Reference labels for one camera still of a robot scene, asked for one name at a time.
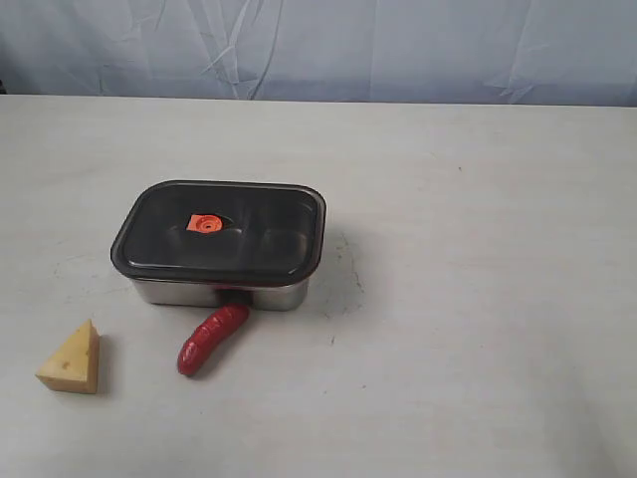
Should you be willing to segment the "stainless steel lunch box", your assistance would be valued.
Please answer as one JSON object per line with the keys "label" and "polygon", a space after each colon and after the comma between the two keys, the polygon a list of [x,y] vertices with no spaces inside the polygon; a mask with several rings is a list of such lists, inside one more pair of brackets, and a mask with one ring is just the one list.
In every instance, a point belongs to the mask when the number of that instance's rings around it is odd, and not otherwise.
{"label": "stainless steel lunch box", "polygon": [[282,287],[249,287],[193,282],[131,279],[144,302],[154,305],[218,308],[240,303],[261,311],[286,312],[305,300],[310,280]]}

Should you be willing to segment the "dark transparent lunch box lid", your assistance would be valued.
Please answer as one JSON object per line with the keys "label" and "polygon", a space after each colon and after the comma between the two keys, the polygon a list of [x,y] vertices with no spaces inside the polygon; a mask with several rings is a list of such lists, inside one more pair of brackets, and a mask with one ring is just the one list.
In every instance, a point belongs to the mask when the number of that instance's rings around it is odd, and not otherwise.
{"label": "dark transparent lunch box lid", "polygon": [[308,186],[168,180],[135,200],[110,259],[131,280],[287,287],[317,268],[325,217]]}

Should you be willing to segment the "red toy sausage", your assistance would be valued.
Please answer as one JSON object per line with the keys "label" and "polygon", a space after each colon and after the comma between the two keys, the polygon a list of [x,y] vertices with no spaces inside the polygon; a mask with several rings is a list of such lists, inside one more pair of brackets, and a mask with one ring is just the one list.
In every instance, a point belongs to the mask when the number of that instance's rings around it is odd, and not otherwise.
{"label": "red toy sausage", "polygon": [[184,342],[177,358],[177,370],[182,375],[194,375],[249,315],[250,309],[241,304],[229,304],[212,313]]}

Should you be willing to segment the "yellow toy cheese wedge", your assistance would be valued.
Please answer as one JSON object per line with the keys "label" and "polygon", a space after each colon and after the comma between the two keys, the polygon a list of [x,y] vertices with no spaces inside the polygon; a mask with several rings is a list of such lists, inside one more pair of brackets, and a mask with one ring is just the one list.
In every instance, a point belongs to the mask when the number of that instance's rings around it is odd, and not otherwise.
{"label": "yellow toy cheese wedge", "polygon": [[40,366],[35,377],[53,391],[96,394],[100,339],[92,320],[86,320]]}

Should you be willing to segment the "grey-blue backdrop cloth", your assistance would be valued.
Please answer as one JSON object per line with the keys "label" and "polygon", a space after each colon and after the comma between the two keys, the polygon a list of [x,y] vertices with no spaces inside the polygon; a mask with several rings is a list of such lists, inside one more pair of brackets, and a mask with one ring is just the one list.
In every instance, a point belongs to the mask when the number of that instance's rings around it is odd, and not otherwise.
{"label": "grey-blue backdrop cloth", "polygon": [[5,1],[10,94],[636,103],[632,1]]}

